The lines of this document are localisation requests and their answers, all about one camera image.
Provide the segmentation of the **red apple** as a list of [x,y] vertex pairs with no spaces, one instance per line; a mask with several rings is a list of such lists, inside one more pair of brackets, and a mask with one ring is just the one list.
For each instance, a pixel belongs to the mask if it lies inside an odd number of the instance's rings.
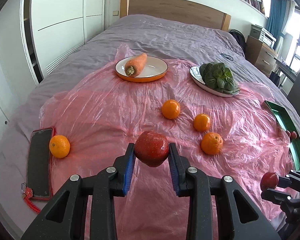
[[290,139],[291,139],[291,140],[295,140],[297,137],[298,137],[298,135],[297,135],[296,131],[292,131],[292,132],[290,133]]
[[261,191],[265,191],[267,189],[275,189],[279,183],[279,175],[276,172],[267,172],[263,175],[260,188]]
[[134,145],[134,155],[149,167],[160,166],[168,154],[168,139],[152,131],[141,133]]
[[291,137],[290,131],[286,130],[286,134],[288,135],[289,138]]

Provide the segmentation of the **large orange front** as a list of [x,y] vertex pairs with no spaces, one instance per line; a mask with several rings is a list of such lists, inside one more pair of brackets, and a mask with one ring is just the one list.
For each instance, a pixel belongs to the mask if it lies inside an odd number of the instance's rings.
[[223,138],[215,132],[206,133],[202,138],[200,148],[207,155],[218,155],[223,148]]

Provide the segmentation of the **green rectangular tray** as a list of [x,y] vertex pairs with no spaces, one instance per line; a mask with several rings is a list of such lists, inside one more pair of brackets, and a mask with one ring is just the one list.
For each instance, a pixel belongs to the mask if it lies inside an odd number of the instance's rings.
[[300,135],[297,132],[293,120],[284,107],[267,100],[265,100],[264,103],[270,109],[277,123],[284,131],[289,131],[290,135],[292,135],[293,132],[296,134],[295,139],[290,139],[289,151],[292,156],[295,169],[300,171]]

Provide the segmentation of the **black smartphone red case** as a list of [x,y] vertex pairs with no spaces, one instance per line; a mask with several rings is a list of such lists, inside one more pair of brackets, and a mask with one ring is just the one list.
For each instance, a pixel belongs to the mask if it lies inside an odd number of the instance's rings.
[[32,190],[32,198],[50,200],[51,153],[49,143],[55,135],[52,127],[32,132],[27,159],[26,185]]

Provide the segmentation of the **pink plastic sheet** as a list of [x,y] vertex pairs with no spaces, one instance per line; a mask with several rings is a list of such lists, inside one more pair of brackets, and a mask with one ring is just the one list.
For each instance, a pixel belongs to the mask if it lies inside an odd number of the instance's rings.
[[[41,126],[54,127],[71,144],[66,158],[52,161],[53,192],[72,174],[97,174],[142,132],[153,131],[176,143],[178,151],[206,174],[233,176],[269,220],[279,217],[280,208],[262,200],[260,190],[264,173],[285,174],[293,166],[288,137],[264,105],[265,100],[274,101],[275,93],[264,84],[242,82],[238,96],[221,98],[194,83],[191,66],[189,61],[168,60],[162,79],[132,83],[119,78],[110,62],[47,100],[40,110]],[[173,120],[161,112],[171,99],[180,104],[180,114]],[[193,127],[200,113],[211,118],[205,132]],[[218,155],[207,155],[200,148],[203,136],[210,132],[223,138]]]

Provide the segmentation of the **desk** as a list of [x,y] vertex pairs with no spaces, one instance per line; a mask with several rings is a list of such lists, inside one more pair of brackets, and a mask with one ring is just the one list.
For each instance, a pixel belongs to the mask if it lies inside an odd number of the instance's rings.
[[297,74],[292,71],[285,63],[282,63],[279,59],[274,58],[278,69],[283,72],[283,74],[292,82],[294,83],[297,78]]

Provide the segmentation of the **carrot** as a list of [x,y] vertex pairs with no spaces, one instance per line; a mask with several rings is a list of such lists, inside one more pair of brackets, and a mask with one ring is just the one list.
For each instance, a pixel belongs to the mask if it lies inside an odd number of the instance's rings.
[[140,54],[130,59],[125,64],[125,74],[130,77],[136,77],[141,74],[147,62],[147,54]]

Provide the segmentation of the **orange oval dish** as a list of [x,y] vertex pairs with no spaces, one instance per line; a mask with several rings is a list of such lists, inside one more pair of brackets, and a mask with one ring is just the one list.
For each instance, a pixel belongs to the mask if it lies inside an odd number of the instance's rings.
[[168,70],[168,64],[157,57],[148,56],[145,67],[140,75],[137,77],[127,76],[125,73],[125,64],[129,61],[136,58],[136,56],[127,57],[120,60],[115,65],[115,72],[118,77],[123,80],[135,83],[146,83],[153,82],[165,76]]

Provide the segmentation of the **green leafy cabbage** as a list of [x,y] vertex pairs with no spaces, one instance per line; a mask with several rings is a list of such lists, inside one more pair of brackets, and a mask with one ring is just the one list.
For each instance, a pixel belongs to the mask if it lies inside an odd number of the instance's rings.
[[239,94],[239,85],[234,80],[230,68],[223,62],[202,64],[199,67],[199,73],[207,87],[222,94]]

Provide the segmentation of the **wooden drawer chest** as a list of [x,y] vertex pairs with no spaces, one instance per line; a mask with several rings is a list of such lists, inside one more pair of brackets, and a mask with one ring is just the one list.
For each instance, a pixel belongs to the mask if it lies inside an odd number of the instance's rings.
[[248,36],[245,48],[245,59],[253,64],[265,76],[270,77],[275,69],[278,54],[264,42]]

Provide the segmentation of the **white enamel plate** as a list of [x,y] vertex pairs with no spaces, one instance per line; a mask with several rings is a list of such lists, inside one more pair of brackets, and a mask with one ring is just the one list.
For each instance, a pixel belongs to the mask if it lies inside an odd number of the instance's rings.
[[219,96],[219,97],[223,97],[223,98],[230,98],[233,96],[236,96],[240,93],[240,88],[237,88],[233,94],[226,94],[226,93],[221,93],[219,91],[213,90],[209,87],[207,87],[207,85],[204,83],[204,81],[202,80],[202,76],[200,75],[199,72],[199,66],[193,66],[190,68],[189,70],[191,78],[193,79],[194,83],[196,83],[200,88],[202,88],[203,90],[205,90],[206,92]]

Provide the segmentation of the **small dark object on bed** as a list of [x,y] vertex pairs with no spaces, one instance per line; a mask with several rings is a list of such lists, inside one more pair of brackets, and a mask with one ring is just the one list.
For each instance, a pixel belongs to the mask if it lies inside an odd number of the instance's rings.
[[234,58],[231,55],[228,55],[228,54],[221,53],[221,56],[224,57],[225,59],[230,60],[230,61],[234,60]]

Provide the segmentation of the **black backpack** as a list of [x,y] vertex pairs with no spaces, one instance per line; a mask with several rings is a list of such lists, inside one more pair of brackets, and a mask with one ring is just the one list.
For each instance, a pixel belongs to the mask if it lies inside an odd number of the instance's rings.
[[245,38],[244,38],[243,34],[240,31],[236,30],[236,29],[230,30],[229,33],[235,38],[237,43],[242,48],[243,53],[245,54],[245,49],[246,49],[247,44],[246,44],[246,41],[245,41]]

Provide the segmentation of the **white sliding wardrobe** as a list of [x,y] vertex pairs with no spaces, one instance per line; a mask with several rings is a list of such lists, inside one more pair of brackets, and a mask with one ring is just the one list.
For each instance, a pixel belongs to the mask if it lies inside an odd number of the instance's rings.
[[27,46],[41,82],[104,30],[104,0],[24,0]]

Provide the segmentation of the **wooden headboard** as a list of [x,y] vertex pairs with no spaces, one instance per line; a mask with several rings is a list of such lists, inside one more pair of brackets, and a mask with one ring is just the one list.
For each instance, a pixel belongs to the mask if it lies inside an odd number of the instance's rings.
[[228,31],[231,16],[188,0],[120,0],[119,16],[149,15],[170,21]]

